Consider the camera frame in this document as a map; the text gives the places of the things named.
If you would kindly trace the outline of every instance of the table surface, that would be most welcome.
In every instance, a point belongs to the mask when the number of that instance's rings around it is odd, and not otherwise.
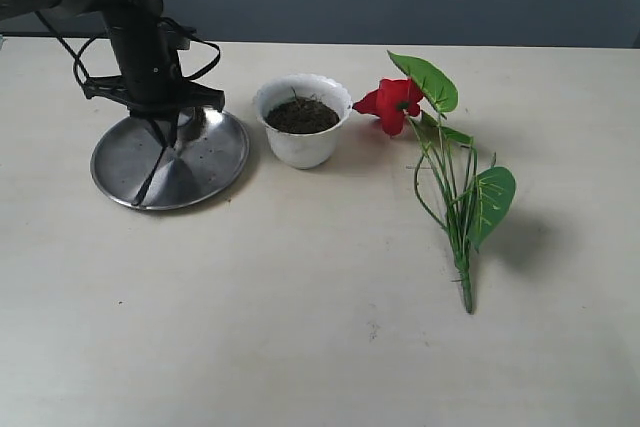
[[[124,109],[84,100],[53,40],[6,39],[0,425],[638,425],[640,51],[394,47],[454,80],[450,125],[518,180],[469,316],[408,131],[353,115],[303,172],[253,115],[288,73],[361,98],[399,78],[385,48],[222,47],[205,83],[246,123],[249,166],[212,201],[145,214],[89,172]],[[194,46],[185,71],[209,55]],[[106,41],[87,65],[116,72]]]

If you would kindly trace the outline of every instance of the dirt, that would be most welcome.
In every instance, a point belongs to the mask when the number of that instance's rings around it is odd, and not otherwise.
[[[296,97],[269,112],[266,120],[271,127],[280,132],[317,134],[329,130],[340,118],[318,100]]]

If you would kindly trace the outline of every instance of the metal base plate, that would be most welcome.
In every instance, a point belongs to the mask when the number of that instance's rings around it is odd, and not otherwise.
[[[144,199],[136,194],[158,161],[162,147],[146,120],[126,118],[100,140],[91,175],[107,197],[138,210],[172,210],[208,199],[231,185],[249,155],[249,136],[233,115],[198,109],[180,114],[178,141],[168,148]]]

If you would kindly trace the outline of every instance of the table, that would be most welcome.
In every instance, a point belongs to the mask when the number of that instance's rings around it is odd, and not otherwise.
[[[55,41],[6,39],[0,425],[638,425],[640,52],[393,47],[456,82],[451,125],[518,180],[469,316],[408,131],[355,114],[301,172],[251,109],[295,72],[359,99],[399,78],[385,47],[222,47],[205,82],[246,123],[249,167],[211,202],[143,214],[89,173],[124,109],[85,101]],[[185,71],[208,56],[194,46]],[[106,41],[87,65],[116,72]]]

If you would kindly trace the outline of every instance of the white flower pot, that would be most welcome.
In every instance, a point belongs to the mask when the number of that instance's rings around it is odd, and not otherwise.
[[[274,129],[266,118],[276,107],[298,97],[313,97],[338,114],[339,122],[316,134],[289,134]],[[271,150],[282,162],[296,169],[311,169],[335,151],[338,135],[351,113],[353,101],[338,82],[313,74],[294,74],[264,85],[253,99],[258,120],[265,126]]]

